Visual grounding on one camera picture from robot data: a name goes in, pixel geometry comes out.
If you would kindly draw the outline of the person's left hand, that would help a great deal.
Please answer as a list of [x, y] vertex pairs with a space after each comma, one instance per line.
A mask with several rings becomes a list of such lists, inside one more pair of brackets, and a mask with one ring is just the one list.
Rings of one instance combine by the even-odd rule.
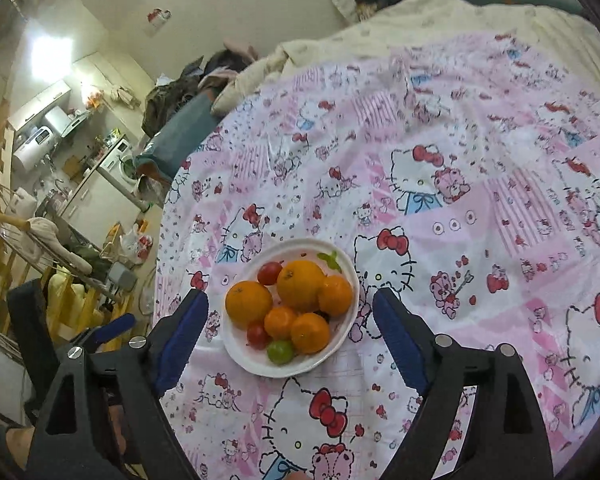
[[6, 430], [5, 439], [8, 452], [22, 470], [27, 467], [34, 432], [34, 427], [10, 427]]

